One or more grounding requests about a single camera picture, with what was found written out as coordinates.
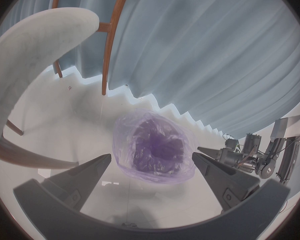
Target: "purple trash bag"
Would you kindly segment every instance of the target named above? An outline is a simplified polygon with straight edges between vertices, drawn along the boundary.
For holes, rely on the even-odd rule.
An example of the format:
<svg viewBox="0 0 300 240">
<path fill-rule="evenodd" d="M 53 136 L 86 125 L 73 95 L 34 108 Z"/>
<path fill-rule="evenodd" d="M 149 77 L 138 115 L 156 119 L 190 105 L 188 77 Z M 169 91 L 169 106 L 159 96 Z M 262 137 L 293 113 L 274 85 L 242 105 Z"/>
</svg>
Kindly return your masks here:
<svg viewBox="0 0 300 240">
<path fill-rule="evenodd" d="M 188 129 L 154 111 L 136 109 L 114 125 L 112 150 L 128 176 L 155 183 L 177 184 L 195 174 L 192 153 L 197 139 Z"/>
</svg>

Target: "wooden bar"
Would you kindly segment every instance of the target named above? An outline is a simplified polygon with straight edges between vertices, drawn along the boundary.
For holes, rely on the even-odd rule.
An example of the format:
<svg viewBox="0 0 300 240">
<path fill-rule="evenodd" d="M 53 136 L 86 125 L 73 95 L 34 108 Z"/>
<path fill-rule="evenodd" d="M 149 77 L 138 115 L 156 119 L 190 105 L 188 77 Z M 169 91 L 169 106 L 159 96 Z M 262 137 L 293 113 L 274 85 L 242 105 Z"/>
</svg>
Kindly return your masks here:
<svg viewBox="0 0 300 240">
<path fill-rule="evenodd" d="M 109 32 L 111 29 L 110 23 L 100 22 L 97 32 Z"/>
<path fill-rule="evenodd" d="M 104 56 L 103 56 L 103 69 L 102 69 L 102 95 L 106 95 L 107 91 L 107 80 L 108 80 L 108 70 L 110 63 L 111 50 L 113 45 L 113 40 L 115 38 L 116 29 L 118 26 L 119 18 L 124 7 L 126 0 L 117 0 L 114 9 L 112 11 L 110 20 L 110 31 L 108 32 L 107 39 L 105 42 Z"/>
<path fill-rule="evenodd" d="M 22 136 L 24 132 L 20 130 L 17 126 L 15 126 L 10 120 L 7 120 L 6 126 L 8 126 L 11 130 L 13 130 L 16 134 Z"/>
<path fill-rule="evenodd" d="M 69 169 L 79 165 L 78 162 L 62 161 L 30 152 L 13 144 L 3 136 L 0 138 L 0 160 L 38 169 Z"/>
<path fill-rule="evenodd" d="M 52 9 L 58 8 L 58 3 L 59 3 L 59 0 L 53 0 L 53 1 L 52 1 L 52 7 L 51 7 L 51 8 L 52 8 Z M 56 68 L 56 71 L 57 71 L 59 77 L 62 78 L 62 72 L 61 72 L 59 60 L 55 61 L 53 64 L 54 64 L 54 66 L 55 66 L 55 68 Z"/>
</svg>

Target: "blue-gray curtain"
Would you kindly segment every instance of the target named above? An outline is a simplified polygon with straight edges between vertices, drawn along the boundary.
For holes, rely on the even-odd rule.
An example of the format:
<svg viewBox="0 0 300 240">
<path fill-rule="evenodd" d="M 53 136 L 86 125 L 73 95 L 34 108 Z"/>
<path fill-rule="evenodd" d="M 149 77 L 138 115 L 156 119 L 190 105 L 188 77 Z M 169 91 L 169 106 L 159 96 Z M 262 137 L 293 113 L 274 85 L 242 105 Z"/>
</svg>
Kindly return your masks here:
<svg viewBox="0 0 300 240">
<path fill-rule="evenodd" d="M 60 0 L 109 22 L 116 0 Z M 19 0 L 0 27 L 51 8 Z M 60 58 L 83 78 L 102 73 L 106 33 Z M 284 116 L 300 101 L 300 25 L 282 0 L 127 0 L 117 27 L 108 86 L 153 94 L 160 107 L 236 138 Z"/>
</svg>

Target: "white patch on floor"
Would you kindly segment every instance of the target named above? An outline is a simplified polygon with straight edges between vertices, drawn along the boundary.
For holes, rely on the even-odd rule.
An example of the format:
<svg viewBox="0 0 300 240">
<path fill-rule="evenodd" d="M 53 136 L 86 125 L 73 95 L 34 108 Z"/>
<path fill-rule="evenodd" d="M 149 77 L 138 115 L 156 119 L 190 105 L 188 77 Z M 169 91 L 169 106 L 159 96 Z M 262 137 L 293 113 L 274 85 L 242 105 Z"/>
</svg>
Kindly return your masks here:
<svg viewBox="0 0 300 240">
<path fill-rule="evenodd" d="M 116 118 L 135 108 L 146 108 L 191 130 L 200 146 L 224 147 L 221 132 L 195 122 L 189 113 L 180 115 L 172 104 L 160 109 L 153 95 L 137 99 L 128 86 L 121 86 L 102 96 L 101 76 L 82 79 L 75 67 L 63 73 L 64 77 L 58 78 L 49 67 L 32 82 L 9 116 L 24 135 L 5 127 L 5 138 L 34 153 L 82 164 L 102 154 L 113 154 Z M 63 171 L 51 170 L 50 176 Z M 41 182 L 46 176 L 47 171 L 0 160 L 0 198 L 34 239 L 43 238 L 26 218 L 12 189 L 31 178 Z M 181 184 L 153 184 L 123 174 L 112 156 L 81 212 L 117 225 L 129 222 L 140 228 L 171 228 L 217 216 L 221 206 L 198 170 Z"/>
</svg>

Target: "tiled floor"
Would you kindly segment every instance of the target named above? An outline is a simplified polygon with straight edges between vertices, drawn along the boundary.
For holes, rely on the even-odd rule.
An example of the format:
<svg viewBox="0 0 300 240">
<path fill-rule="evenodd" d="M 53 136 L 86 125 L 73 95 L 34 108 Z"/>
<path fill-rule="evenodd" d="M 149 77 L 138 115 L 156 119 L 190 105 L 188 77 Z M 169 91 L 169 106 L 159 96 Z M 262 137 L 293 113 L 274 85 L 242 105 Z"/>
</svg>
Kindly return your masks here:
<svg viewBox="0 0 300 240">
<path fill-rule="evenodd" d="M 136 99 L 127 86 L 122 86 L 102 96 L 100 77 L 84 80 L 73 68 L 64 75 L 60 79 L 52 70 L 40 74 L 9 116 L 10 121 L 24 130 L 24 136 L 5 127 L 5 138 L 37 154 L 82 164 L 113 153 L 112 129 L 118 116 L 135 108 L 147 108 L 192 130 L 201 146 L 216 149 L 224 146 L 220 133 L 195 123 L 188 114 L 180 116 L 173 105 L 160 110 L 152 95 Z M 61 171 L 38 171 L 0 160 L 0 197 L 35 239 L 42 238 L 26 219 L 12 189 L 28 179 L 42 181 L 43 176 Z M 130 222 L 140 228 L 170 228 L 219 215 L 221 206 L 198 170 L 185 183 L 151 184 L 123 174 L 112 157 L 81 212 L 117 225 Z"/>
</svg>

